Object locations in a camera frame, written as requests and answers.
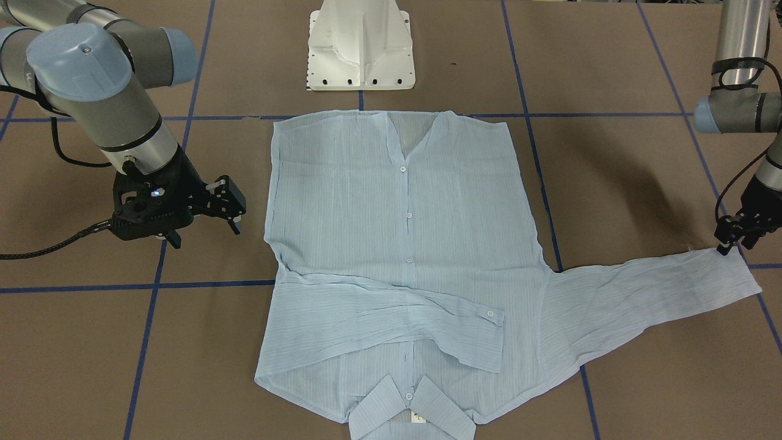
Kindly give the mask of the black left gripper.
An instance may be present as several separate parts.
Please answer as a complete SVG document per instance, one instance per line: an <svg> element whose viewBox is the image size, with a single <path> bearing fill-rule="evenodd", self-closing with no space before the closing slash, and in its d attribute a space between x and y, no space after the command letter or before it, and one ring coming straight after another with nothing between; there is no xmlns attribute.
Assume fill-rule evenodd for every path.
<svg viewBox="0 0 782 440"><path fill-rule="evenodd" d="M741 209L737 215L723 215L716 220L714 237L716 250L727 256L740 243L744 248L754 248L765 235L774 233L781 226L781 192L751 178L740 198Z"/></svg>

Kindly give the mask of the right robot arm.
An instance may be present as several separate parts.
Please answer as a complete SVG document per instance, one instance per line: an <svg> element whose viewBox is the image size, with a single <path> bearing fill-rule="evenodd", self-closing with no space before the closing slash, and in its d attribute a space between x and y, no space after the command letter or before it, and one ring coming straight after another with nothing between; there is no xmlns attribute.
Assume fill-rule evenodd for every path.
<svg viewBox="0 0 782 440"><path fill-rule="evenodd" d="M103 166L115 169L109 219L3 260L50 254L104 230L123 241L154 236L179 248L179 229L198 216L221 218L241 233L244 194L228 175L201 179L147 92L195 79L199 56L187 34L144 27L86 1L3 1L2 20L2 91L48 115L63 161L97 167L62 151L57 122L71 117L106 157Z"/></svg>

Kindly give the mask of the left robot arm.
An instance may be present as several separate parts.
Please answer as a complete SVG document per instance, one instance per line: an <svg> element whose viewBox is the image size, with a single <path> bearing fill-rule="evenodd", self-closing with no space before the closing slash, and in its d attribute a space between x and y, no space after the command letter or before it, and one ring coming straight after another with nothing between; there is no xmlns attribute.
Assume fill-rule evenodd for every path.
<svg viewBox="0 0 782 440"><path fill-rule="evenodd" d="M735 214L715 215L718 252L741 245L754 248L766 234L780 229L781 147L780 93L760 92L759 79L780 69L768 59L773 3L725 1L722 5L711 89L696 103L693 118L699 133L773 133L773 142L749 163L754 168Z"/></svg>

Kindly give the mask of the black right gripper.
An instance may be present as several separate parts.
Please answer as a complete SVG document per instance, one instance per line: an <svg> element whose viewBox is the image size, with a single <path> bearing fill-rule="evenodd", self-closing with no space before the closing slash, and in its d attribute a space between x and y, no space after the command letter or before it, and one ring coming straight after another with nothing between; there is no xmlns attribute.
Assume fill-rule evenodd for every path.
<svg viewBox="0 0 782 440"><path fill-rule="evenodd" d="M140 163L128 155L115 175L110 219L115 237L123 241L164 237L178 249L178 229L191 225L203 210L212 218L225 220L235 236L242 233L246 197L229 175L207 185L181 147L164 167L151 174L142 173Z"/></svg>

